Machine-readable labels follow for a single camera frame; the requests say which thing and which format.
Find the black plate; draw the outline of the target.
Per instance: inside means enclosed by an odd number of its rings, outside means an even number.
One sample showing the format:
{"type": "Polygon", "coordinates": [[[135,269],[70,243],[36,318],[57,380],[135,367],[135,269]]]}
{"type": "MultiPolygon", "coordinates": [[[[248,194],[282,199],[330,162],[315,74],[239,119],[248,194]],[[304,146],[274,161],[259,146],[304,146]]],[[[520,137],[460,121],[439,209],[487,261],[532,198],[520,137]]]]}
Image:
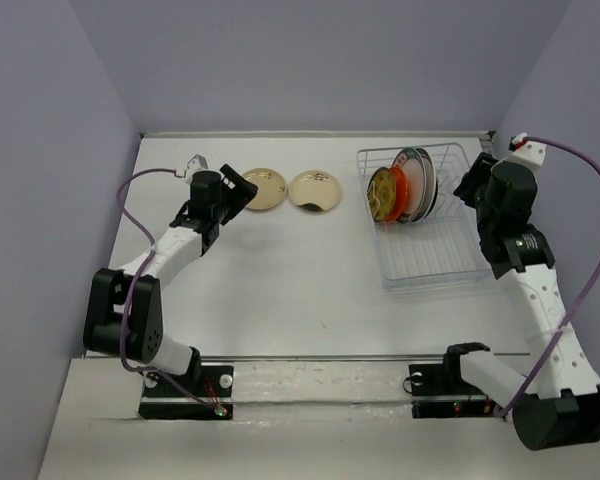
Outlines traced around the black plate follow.
{"type": "Polygon", "coordinates": [[[433,210],[435,201],[437,199],[438,178],[434,162],[429,153],[423,148],[418,148],[418,152],[420,153],[423,161],[426,163],[426,166],[429,168],[427,173],[427,190],[425,194],[425,203],[422,211],[422,217],[426,218],[433,210]]]}

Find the green red striped plate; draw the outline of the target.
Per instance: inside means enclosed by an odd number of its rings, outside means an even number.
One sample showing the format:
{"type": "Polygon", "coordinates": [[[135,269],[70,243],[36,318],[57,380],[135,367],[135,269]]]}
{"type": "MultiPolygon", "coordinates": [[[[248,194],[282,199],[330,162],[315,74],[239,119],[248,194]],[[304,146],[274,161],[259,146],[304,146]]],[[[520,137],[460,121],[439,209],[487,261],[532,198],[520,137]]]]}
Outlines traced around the green red striped plate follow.
{"type": "Polygon", "coordinates": [[[432,211],[438,193],[438,180],[433,160],[429,153],[420,147],[415,150],[419,153],[425,170],[424,196],[419,210],[413,221],[417,222],[426,218],[432,211]]]}

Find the green rim lettered plate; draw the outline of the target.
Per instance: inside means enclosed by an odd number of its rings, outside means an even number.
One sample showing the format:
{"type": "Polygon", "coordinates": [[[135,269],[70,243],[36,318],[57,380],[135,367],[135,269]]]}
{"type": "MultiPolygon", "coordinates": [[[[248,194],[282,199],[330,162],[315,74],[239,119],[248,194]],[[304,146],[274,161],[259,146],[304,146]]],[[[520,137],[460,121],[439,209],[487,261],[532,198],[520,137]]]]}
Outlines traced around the green rim lettered plate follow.
{"type": "Polygon", "coordinates": [[[408,223],[415,219],[424,201],[426,184],[424,162],[414,148],[407,147],[398,153],[392,165],[400,167],[407,179],[407,202],[397,221],[408,223]]]}

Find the orange plate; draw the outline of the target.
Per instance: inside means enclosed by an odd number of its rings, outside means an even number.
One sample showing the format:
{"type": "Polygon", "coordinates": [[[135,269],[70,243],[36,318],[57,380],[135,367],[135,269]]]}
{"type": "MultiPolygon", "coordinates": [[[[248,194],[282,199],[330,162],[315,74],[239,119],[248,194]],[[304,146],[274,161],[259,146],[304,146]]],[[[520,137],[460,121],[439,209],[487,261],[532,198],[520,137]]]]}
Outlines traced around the orange plate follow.
{"type": "Polygon", "coordinates": [[[403,213],[408,200],[408,180],[405,172],[399,166],[392,166],[390,168],[392,175],[394,176],[396,184],[396,197],[394,201],[393,209],[387,219],[388,222],[396,221],[403,213]]]}

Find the beige plate green patch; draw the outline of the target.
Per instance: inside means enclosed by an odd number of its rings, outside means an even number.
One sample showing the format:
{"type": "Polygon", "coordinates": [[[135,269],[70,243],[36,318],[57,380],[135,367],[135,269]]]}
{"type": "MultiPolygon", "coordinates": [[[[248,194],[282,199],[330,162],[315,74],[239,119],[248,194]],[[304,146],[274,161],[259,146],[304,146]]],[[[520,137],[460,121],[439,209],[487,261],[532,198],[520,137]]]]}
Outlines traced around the beige plate green patch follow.
{"type": "Polygon", "coordinates": [[[338,179],[322,170],[298,174],[289,184],[289,198],[301,210],[325,213],[338,205],[343,190],[338,179]]]}

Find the yellow brown patterned plate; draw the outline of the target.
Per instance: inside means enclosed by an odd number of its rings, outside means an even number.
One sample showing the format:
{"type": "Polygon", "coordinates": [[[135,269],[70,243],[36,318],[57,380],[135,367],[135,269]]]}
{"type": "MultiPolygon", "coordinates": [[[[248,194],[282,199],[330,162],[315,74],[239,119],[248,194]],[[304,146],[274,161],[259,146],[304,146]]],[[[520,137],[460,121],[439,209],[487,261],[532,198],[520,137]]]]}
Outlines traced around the yellow brown patterned plate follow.
{"type": "Polygon", "coordinates": [[[367,200],[372,219],[375,222],[386,221],[396,200],[396,181],[388,168],[381,167],[371,176],[367,187],[367,200]]]}

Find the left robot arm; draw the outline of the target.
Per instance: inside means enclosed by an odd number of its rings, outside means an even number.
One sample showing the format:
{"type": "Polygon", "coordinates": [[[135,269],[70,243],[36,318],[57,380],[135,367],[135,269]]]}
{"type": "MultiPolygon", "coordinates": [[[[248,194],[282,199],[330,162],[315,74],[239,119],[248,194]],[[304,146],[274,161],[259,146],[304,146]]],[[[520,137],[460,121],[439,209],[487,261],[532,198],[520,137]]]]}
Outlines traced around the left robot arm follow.
{"type": "Polygon", "coordinates": [[[162,292],[187,266],[202,258],[231,221],[257,195],[258,188],[229,165],[208,169],[195,156],[183,171],[189,197],[160,238],[126,265],[98,270],[91,282],[83,345],[121,360],[136,373],[163,377],[175,392],[189,395],[201,383],[199,351],[164,331],[162,292]]]}

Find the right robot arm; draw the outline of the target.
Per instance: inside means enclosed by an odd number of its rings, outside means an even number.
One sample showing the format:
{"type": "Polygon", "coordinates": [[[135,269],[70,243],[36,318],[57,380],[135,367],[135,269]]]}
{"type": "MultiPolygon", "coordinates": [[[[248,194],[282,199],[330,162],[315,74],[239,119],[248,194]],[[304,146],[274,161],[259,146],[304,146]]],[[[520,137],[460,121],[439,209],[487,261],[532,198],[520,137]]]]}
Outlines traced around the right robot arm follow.
{"type": "Polygon", "coordinates": [[[479,342],[451,345],[440,368],[450,391],[477,388],[510,416],[529,450],[600,441],[600,377],[584,354],[559,291],[546,236],[529,219],[533,169],[480,154],[454,194],[476,213],[480,249],[502,283],[534,365],[520,374],[479,342]]]}

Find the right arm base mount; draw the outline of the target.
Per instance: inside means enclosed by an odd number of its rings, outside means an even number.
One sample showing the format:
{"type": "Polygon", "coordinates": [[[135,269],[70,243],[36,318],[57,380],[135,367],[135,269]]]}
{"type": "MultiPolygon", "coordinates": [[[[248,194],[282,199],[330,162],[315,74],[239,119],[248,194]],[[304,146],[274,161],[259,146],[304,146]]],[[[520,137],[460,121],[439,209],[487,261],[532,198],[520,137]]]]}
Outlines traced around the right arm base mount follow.
{"type": "Polygon", "coordinates": [[[496,403],[460,375],[460,358],[489,352],[479,342],[451,345],[438,362],[409,365],[402,388],[411,398],[414,419],[492,418],[496,403]]]}

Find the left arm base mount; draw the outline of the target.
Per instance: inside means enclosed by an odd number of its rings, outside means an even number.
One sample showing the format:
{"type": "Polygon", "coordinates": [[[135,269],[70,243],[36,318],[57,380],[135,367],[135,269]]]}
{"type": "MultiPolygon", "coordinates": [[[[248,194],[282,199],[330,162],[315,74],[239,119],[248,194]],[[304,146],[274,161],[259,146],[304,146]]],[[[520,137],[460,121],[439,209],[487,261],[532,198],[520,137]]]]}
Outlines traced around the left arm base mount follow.
{"type": "Polygon", "coordinates": [[[137,414],[144,420],[229,421],[233,419],[234,367],[229,364],[202,364],[195,386],[183,379],[175,381],[197,397],[193,399],[162,375],[144,376],[137,414]]]}

